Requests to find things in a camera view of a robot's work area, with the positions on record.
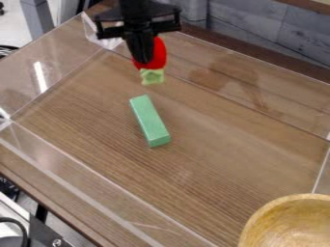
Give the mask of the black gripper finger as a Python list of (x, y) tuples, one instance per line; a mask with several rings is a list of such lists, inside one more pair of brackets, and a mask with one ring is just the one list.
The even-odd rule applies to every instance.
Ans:
[(153, 33), (152, 32), (145, 32), (143, 34), (143, 59), (141, 62), (143, 64), (147, 64), (152, 58), (153, 58)]
[(124, 32), (124, 40), (127, 42), (128, 51), (133, 60), (139, 63), (143, 63), (143, 34), (140, 32)]

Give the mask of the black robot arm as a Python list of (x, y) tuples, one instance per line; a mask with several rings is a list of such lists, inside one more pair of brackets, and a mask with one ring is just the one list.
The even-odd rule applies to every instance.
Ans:
[(121, 38), (135, 61), (147, 64), (153, 59), (155, 36), (181, 29), (180, 12), (157, 0), (119, 0), (116, 7), (92, 18), (96, 38)]

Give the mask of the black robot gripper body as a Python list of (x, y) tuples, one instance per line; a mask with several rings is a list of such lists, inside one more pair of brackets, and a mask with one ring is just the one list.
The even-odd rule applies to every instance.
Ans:
[(99, 39), (123, 38), (124, 32), (173, 32), (181, 28), (180, 8), (168, 3), (119, 3), (92, 21)]

